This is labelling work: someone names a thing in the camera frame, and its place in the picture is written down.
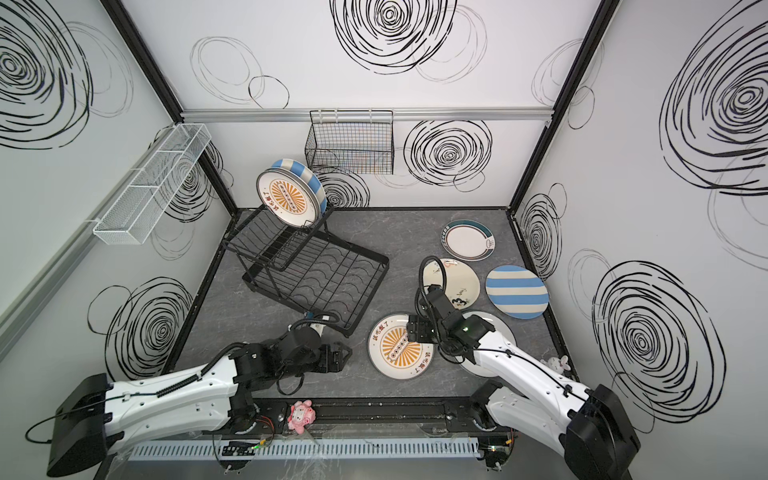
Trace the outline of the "black wire dish rack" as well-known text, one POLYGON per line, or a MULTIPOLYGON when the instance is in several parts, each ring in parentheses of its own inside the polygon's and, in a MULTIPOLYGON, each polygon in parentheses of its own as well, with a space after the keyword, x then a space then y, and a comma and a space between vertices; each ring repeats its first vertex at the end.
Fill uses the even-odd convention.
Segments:
POLYGON ((237 221, 224 247, 244 268, 253 292, 303 314, 331 316, 349 338, 389 270, 389 258, 332 233, 327 212, 304 227, 279 220, 261 206, 237 221))

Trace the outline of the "white mesh wall shelf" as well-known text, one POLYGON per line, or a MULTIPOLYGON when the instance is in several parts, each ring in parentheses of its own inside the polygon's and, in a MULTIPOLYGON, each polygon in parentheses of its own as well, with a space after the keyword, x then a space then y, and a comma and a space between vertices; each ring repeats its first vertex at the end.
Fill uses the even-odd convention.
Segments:
POLYGON ((107 245, 145 243, 163 217, 191 223, 207 211, 211 185, 198 166, 211 135, 203 124, 177 124, 154 141, 93 234, 107 245))

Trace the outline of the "aluminium wall rail left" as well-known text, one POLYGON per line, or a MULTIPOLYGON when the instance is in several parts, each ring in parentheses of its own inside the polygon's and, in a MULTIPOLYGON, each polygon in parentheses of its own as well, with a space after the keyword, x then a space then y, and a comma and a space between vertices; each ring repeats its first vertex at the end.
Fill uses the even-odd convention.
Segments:
POLYGON ((170 136, 176 127, 171 123, 161 128, 136 164, 128 170, 120 182, 83 220, 55 255, 36 274, 32 281, 1 314, 1 361, 4 361, 23 335, 61 289, 83 259, 94 247, 96 240, 93 226, 128 187, 132 178, 142 170, 150 157, 150 151, 170 136))

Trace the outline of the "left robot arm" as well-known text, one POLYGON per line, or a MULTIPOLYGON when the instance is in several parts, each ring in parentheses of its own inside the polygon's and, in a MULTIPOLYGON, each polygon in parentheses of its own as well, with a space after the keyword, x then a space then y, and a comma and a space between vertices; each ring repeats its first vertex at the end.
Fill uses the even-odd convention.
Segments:
POLYGON ((248 431, 260 416, 255 392, 286 378, 344 369, 351 348, 324 342, 317 328, 302 321, 276 339, 233 342, 202 366, 157 377, 85 378, 49 419, 47 476, 80 473, 145 441, 192 431, 248 431))

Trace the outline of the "blue striped plate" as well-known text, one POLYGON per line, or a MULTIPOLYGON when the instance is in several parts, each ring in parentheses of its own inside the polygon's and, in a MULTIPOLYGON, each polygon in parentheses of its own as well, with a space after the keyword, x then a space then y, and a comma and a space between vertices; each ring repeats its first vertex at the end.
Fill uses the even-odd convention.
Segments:
POLYGON ((272 164, 273 168, 281 168, 301 178, 315 195, 319 205, 320 215, 327 210, 328 200, 325 189, 319 177, 312 172, 305 164, 293 159, 280 159, 272 164))
POLYGON ((486 294, 491 303, 506 315, 529 320, 544 313, 549 293, 533 272, 515 265, 502 265, 488 273, 486 294))

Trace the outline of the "pink plush toy left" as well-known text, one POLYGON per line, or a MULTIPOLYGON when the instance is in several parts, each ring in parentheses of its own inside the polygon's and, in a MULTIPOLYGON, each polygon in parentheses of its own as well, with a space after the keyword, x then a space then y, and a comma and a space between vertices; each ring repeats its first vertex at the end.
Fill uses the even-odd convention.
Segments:
POLYGON ((291 406, 288 428, 298 435, 305 432, 316 420, 316 411, 311 400, 297 401, 291 406))

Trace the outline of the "blue striped plate right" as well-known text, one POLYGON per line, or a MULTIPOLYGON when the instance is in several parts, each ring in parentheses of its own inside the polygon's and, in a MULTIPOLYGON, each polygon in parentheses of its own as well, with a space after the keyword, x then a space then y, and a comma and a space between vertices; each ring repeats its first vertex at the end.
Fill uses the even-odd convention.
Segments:
POLYGON ((544 313, 549 293, 533 272, 515 265, 502 265, 488 273, 486 294, 491 303, 506 315, 529 320, 544 313))

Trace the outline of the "white plate green rim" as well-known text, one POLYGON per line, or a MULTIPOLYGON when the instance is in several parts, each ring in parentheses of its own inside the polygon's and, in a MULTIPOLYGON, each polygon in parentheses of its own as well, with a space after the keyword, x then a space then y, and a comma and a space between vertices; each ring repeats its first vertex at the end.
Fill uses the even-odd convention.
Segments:
POLYGON ((484 224, 469 219, 454 220, 441 232, 446 252, 462 261, 481 261, 490 257, 496 247, 493 232, 484 224))

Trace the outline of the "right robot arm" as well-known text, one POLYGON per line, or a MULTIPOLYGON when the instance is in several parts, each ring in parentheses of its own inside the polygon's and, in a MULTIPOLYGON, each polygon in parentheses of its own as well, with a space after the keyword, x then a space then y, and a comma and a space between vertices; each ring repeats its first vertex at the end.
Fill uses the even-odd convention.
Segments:
POLYGON ((641 442, 619 397, 542 364, 478 315, 456 309, 438 285, 420 287, 409 318, 412 342, 431 343, 501 380, 480 397, 478 424, 504 426, 560 454, 579 479, 623 479, 641 442))

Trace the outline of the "white bunny pink toy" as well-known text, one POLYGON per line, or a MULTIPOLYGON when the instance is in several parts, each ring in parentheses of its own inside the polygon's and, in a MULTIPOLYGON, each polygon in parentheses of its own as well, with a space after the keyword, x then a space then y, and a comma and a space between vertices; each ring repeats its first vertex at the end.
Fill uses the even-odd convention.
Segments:
POLYGON ((542 363, 558 374, 565 374, 566 372, 571 371, 569 357, 567 355, 550 357, 548 360, 542 360, 542 363))

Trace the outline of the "aluminium wall rail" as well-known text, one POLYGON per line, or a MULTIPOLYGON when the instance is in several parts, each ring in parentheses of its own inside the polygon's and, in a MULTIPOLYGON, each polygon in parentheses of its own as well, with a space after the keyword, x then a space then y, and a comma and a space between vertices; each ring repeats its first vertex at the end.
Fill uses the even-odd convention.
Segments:
POLYGON ((285 108, 285 109, 198 109, 185 110, 183 120, 199 123, 246 122, 357 122, 357 121, 548 121, 550 107, 396 107, 384 108, 285 108))
POLYGON ((94 247, 96 240, 93 226, 128 187, 132 178, 142 170, 150 157, 150 151, 170 136, 176 127, 171 123, 161 128, 136 164, 128 170, 120 182, 83 220, 55 255, 36 274, 32 281, 1 314, 1 361, 4 361, 23 335, 61 289, 83 259, 94 247))

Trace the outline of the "cream floral plate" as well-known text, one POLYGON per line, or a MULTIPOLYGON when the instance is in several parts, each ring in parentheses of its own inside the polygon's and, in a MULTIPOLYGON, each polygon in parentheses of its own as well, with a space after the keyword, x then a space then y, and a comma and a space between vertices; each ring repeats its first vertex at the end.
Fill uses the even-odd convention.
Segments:
POLYGON ((442 258, 441 262, 446 273, 446 285, 443 282, 440 267, 432 261, 422 273, 423 286, 441 286, 455 308, 459 310, 469 308, 480 295, 480 281, 477 274, 459 260, 442 258))

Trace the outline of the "sunburst plate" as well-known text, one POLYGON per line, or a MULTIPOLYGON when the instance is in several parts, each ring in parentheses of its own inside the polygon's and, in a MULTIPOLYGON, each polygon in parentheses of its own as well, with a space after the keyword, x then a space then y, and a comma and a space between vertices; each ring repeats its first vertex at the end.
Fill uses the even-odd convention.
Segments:
POLYGON ((407 313, 385 316, 372 327, 367 341, 373 366, 386 377, 398 381, 422 375, 435 356, 432 344, 409 340, 408 322, 407 313))
POLYGON ((319 218, 319 205, 309 187, 295 174, 270 168, 256 181, 262 203, 279 220, 293 227, 306 227, 319 218))

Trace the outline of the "aluminium wall rail back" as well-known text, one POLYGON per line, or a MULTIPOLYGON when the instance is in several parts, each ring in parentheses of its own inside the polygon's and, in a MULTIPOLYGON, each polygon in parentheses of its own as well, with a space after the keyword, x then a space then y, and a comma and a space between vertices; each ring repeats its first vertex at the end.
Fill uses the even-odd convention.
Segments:
POLYGON ((550 107, 396 107, 384 108, 285 108, 285 109, 198 109, 185 110, 183 120, 199 123, 246 122, 357 122, 357 121, 548 121, 550 107))

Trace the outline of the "white plate black rim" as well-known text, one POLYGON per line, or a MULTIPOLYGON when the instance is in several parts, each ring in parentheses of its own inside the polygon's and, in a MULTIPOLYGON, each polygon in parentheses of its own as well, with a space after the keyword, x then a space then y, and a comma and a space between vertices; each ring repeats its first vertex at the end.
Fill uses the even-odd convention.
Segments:
MULTIPOLYGON (((500 332, 507 340, 509 340, 513 345, 516 345, 516 339, 515 339, 514 333, 512 332, 512 330, 509 328, 509 326, 503 320, 501 320, 500 318, 498 318, 497 316, 495 316, 495 315, 493 315, 491 313, 483 312, 483 311, 479 311, 479 310, 470 310, 470 311, 465 311, 464 312, 464 317, 465 318, 469 318, 472 315, 477 315, 480 318, 482 318, 483 320, 485 320, 488 323, 492 324, 494 326, 494 328, 498 332, 500 332)), ((461 362, 460 366, 465 371, 467 371, 467 372, 469 372, 469 373, 471 373, 471 374, 473 374, 475 376, 478 376, 478 377, 482 377, 482 378, 496 378, 497 377, 497 375, 495 373, 493 373, 493 372, 491 372, 491 371, 489 371, 489 370, 487 370, 487 369, 485 369, 483 367, 480 367, 480 366, 472 363, 471 361, 469 361, 467 359, 463 360, 461 362)))

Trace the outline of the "blue striped plate front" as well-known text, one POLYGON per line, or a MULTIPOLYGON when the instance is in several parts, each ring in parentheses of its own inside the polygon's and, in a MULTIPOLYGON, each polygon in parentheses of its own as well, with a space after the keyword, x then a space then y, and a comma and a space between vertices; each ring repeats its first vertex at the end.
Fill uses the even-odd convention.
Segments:
POLYGON ((273 168, 281 168, 301 178, 315 195, 319 205, 320 215, 327 210, 328 200, 325 189, 319 177, 312 172, 305 164, 293 159, 280 159, 272 164, 273 168))

